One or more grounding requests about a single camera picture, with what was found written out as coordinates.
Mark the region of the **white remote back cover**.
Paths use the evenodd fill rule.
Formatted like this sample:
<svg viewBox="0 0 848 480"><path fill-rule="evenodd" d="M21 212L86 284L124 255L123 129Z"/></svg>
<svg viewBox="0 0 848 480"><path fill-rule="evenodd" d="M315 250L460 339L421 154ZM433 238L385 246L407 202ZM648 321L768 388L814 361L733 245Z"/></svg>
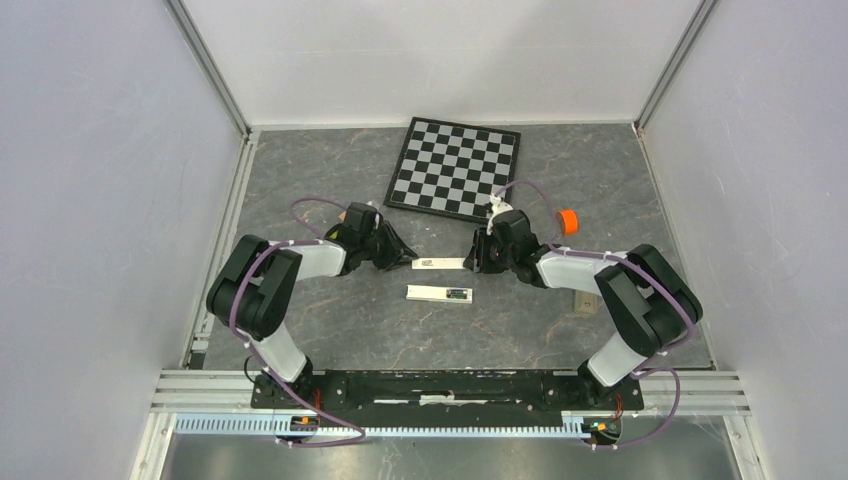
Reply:
<svg viewBox="0 0 848 480"><path fill-rule="evenodd" d="M463 258L418 258L411 263L414 270L463 270Z"/></svg>

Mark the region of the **white rectangular bar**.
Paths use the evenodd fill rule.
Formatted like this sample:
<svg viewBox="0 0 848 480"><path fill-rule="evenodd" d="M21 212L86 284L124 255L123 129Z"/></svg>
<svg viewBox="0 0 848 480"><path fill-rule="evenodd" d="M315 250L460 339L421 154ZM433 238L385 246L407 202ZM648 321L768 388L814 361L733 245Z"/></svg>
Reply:
<svg viewBox="0 0 848 480"><path fill-rule="evenodd" d="M405 298L412 301L471 304L471 288L408 285Z"/></svg>

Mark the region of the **beige remote control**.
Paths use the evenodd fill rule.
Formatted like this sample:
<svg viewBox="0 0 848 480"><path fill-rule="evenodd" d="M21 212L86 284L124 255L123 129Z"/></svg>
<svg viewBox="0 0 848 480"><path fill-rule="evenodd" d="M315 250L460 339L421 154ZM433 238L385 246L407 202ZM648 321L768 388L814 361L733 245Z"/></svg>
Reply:
<svg viewBox="0 0 848 480"><path fill-rule="evenodd" d="M600 296L597 294L574 291L574 311L583 316L596 315L599 310Z"/></svg>

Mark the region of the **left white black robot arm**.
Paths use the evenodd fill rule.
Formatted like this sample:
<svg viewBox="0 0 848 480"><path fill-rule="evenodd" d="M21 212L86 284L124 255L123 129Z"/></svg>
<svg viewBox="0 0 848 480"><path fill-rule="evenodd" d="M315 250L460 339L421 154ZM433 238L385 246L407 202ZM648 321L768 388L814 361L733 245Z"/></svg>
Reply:
<svg viewBox="0 0 848 480"><path fill-rule="evenodd" d="M257 355L275 392L290 407L314 394L311 366L284 324L296 284L352 273L364 262L380 271L406 266L419 255L375 207L353 202L343 219L315 239L272 242L246 234L210 287L205 307Z"/></svg>

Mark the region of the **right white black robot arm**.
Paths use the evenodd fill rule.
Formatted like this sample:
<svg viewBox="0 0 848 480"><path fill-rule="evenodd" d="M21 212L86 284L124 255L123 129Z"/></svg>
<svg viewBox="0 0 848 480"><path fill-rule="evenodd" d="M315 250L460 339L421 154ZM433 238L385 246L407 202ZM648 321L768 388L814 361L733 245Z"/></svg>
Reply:
<svg viewBox="0 0 848 480"><path fill-rule="evenodd" d="M622 380L691 337L704 314L700 300L654 246L598 253L544 245L521 210L498 213L477 228L463 265L481 274L510 271L533 287L603 300L615 332L580 366L577 382L580 400L591 408L606 406Z"/></svg>

